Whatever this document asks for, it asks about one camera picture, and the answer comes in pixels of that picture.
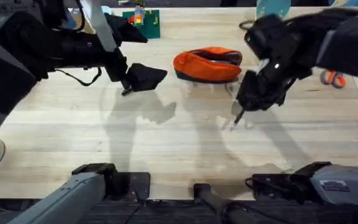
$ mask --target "wooden table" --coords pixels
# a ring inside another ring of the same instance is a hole
[[[319,10],[293,8],[290,15]],[[239,83],[194,85],[176,78],[174,56],[199,47],[237,49],[244,69],[257,66],[238,28],[254,11],[161,9],[161,39],[122,46],[129,63],[169,71],[156,91],[123,98],[122,86],[107,74],[82,87],[51,73],[0,130],[7,145],[0,198],[43,198],[73,169],[93,162],[150,172],[151,198],[181,199],[191,198],[197,182],[212,184],[223,197],[250,198],[244,179],[253,173],[292,172],[313,161],[358,166],[358,94],[351,78],[343,90],[322,85],[319,76],[297,82],[284,106],[247,113],[231,132]],[[85,80],[96,73],[67,71]]]

